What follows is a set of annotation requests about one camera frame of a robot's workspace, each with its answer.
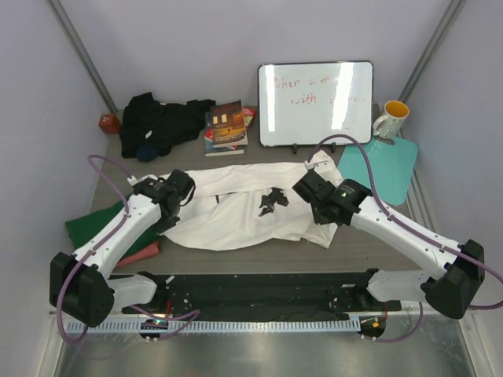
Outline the white t-shirt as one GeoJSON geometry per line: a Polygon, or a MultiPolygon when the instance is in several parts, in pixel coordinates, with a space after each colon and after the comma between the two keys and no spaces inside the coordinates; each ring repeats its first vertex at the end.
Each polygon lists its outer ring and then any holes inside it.
{"type": "Polygon", "coordinates": [[[163,235],[183,247],[231,251],[271,239],[330,246],[335,224],[317,225],[293,186],[304,163],[256,163],[191,170],[196,188],[177,225],[163,235]]]}

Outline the brown Edward Tulane book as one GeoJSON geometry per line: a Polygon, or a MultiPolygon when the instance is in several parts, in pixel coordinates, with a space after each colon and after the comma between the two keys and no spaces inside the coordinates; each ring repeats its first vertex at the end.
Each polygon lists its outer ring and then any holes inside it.
{"type": "Polygon", "coordinates": [[[211,135],[218,148],[248,144],[247,127],[241,101],[211,107],[211,135]]]}

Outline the red Treehouse book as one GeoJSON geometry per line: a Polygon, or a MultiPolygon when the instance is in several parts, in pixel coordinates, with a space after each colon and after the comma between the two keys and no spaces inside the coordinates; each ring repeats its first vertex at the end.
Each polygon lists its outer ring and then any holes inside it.
{"type": "Polygon", "coordinates": [[[248,130],[253,119],[255,118],[256,110],[254,108],[245,106],[243,107],[243,113],[244,113],[244,125],[246,127],[246,130],[248,130]]]}

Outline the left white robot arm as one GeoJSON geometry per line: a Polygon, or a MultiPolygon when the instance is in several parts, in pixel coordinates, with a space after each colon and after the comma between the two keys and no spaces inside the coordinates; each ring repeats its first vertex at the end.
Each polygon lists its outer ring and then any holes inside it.
{"type": "Polygon", "coordinates": [[[179,220],[180,209],[195,192],[195,181],[180,170],[165,178],[137,181],[125,207],[72,254],[58,253],[50,263],[50,304],[94,328],[110,312],[142,305],[150,313],[167,304],[166,284],[150,273],[110,276],[119,260],[146,231],[162,233],[179,220]]]}

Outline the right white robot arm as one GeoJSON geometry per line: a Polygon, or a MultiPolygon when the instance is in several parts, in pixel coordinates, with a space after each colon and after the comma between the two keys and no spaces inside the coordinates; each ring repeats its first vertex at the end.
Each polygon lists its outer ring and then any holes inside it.
{"type": "Polygon", "coordinates": [[[316,224],[360,229],[419,266],[417,271],[375,272],[354,292],[359,307],[371,310],[390,300],[416,301],[451,319],[464,316],[485,278],[479,243],[458,243],[388,206],[379,207],[371,190],[351,179],[334,185],[309,170],[293,189],[310,204],[316,224]]]}

